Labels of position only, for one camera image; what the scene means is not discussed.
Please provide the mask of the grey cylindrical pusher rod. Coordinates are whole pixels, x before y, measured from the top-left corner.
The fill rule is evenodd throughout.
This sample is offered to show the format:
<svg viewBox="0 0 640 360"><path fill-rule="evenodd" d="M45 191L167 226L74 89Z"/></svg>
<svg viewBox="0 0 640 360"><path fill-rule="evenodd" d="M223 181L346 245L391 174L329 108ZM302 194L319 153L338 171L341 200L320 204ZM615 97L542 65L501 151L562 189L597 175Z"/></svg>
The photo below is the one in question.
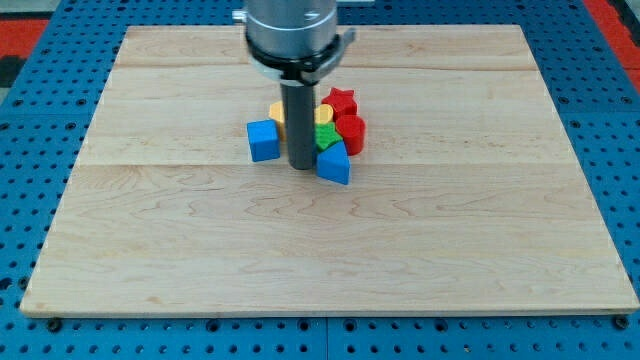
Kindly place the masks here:
<svg viewBox="0 0 640 360"><path fill-rule="evenodd" d="M316 161L315 89L285 84L280 89L289 164L296 170L312 169Z"/></svg>

